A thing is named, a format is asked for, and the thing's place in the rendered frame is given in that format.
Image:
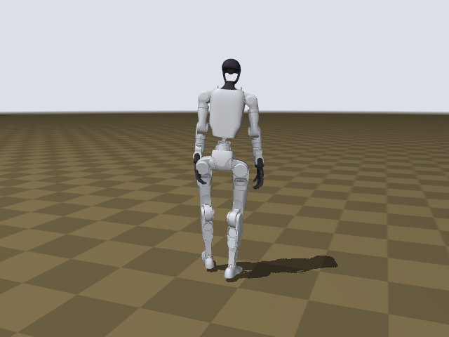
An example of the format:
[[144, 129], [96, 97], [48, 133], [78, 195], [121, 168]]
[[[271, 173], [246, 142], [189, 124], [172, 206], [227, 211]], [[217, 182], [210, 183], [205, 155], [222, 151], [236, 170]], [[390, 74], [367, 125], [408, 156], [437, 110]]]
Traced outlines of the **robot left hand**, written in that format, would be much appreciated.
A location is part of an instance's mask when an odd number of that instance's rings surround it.
[[195, 173], [196, 173], [196, 179], [197, 179], [201, 184], [206, 184], [206, 182], [204, 182], [204, 181], [201, 179], [201, 174], [199, 174], [198, 170], [196, 170], [196, 163], [197, 163], [198, 160], [200, 160], [200, 154], [199, 154], [199, 153], [196, 153], [196, 154], [194, 155], [194, 163], [195, 163], [194, 170], [195, 170]]

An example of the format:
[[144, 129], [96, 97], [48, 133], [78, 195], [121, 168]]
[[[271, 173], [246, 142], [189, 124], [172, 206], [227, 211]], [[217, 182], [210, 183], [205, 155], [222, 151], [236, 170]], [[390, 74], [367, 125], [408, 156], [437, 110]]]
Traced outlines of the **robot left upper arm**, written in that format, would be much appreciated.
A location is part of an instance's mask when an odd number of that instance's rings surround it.
[[198, 105], [198, 129], [200, 133], [207, 133], [209, 123], [206, 122], [208, 117], [208, 103], [210, 102], [210, 95], [212, 91], [202, 91], [199, 94], [199, 105]]

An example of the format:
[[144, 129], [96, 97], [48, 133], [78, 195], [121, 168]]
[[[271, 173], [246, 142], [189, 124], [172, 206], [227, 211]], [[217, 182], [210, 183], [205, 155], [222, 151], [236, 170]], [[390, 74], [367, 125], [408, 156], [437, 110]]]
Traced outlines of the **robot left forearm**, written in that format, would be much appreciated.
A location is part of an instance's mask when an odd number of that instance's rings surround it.
[[197, 129], [198, 129], [198, 123], [196, 125], [196, 135], [195, 135], [196, 142], [195, 142], [195, 152], [193, 154], [193, 158], [196, 153], [199, 153], [200, 159], [201, 159], [203, 157], [203, 152], [204, 152], [204, 148], [205, 148], [206, 135], [204, 135], [203, 133], [199, 133], [197, 131]]

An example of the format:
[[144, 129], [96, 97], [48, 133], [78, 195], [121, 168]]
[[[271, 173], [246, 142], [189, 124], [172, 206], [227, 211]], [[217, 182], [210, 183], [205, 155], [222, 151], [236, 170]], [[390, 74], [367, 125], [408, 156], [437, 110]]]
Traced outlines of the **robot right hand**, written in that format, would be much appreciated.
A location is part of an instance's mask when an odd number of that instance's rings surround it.
[[257, 165], [255, 165], [255, 168], [257, 168], [257, 175], [254, 179], [253, 182], [255, 182], [257, 180], [257, 185], [254, 186], [254, 189], [258, 189], [263, 185], [263, 177], [264, 177], [264, 172], [263, 172], [263, 160], [262, 158], [258, 158], [257, 159]]

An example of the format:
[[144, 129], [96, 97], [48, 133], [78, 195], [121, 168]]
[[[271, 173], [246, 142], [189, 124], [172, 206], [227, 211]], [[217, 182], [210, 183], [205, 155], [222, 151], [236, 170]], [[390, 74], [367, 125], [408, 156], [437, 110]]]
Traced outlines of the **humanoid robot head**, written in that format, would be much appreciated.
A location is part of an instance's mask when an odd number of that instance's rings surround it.
[[[239, 80], [240, 73], [241, 73], [241, 66], [240, 66], [239, 62], [237, 60], [235, 60], [235, 59], [227, 59], [227, 60], [225, 60], [223, 62], [223, 64], [222, 64], [222, 73], [223, 73], [225, 84], [224, 84], [224, 86], [221, 89], [236, 90], [234, 85]], [[236, 78], [236, 81], [227, 81], [226, 78], [225, 78], [225, 73], [228, 73], [228, 74], [236, 73], [236, 74], [238, 74], [238, 76]]]

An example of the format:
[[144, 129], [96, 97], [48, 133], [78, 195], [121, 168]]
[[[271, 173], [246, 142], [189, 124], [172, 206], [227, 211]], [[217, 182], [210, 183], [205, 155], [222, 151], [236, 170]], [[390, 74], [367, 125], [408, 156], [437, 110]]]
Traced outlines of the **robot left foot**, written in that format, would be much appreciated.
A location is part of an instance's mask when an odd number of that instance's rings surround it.
[[[212, 254], [211, 254], [211, 255], [212, 255]], [[205, 267], [206, 267], [207, 269], [212, 269], [212, 268], [214, 268], [213, 255], [212, 255], [212, 258], [210, 258], [209, 255], [208, 255], [208, 258], [206, 258], [206, 252], [203, 251], [202, 254], [201, 254], [201, 257], [202, 257], [202, 261], [204, 262]]]

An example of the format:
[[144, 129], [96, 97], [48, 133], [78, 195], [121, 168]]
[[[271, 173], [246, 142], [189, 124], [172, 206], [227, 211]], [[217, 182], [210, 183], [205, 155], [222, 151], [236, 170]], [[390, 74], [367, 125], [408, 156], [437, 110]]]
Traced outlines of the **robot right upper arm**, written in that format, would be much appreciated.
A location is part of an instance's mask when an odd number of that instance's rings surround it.
[[258, 122], [259, 122], [259, 109], [257, 98], [254, 95], [244, 93], [244, 102], [249, 106], [248, 119], [250, 127], [248, 127], [248, 135], [251, 137], [259, 136]]

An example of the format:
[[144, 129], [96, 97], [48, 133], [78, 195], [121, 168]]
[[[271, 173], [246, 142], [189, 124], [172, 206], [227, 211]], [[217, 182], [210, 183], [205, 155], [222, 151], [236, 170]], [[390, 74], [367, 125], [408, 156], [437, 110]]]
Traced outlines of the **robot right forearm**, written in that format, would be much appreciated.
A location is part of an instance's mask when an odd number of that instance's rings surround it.
[[258, 126], [258, 132], [259, 132], [259, 137], [255, 137], [253, 139], [251, 139], [251, 143], [252, 143], [252, 149], [253, 149], [253, 156], [254, 156], [254, 164], [257, 165], [257, 159], [258, 158], [262, 158], [263, 163], [264, 163], [264, 159], [262, 157], [262, 136], [261, 136], [261, 129], [260, 126]]

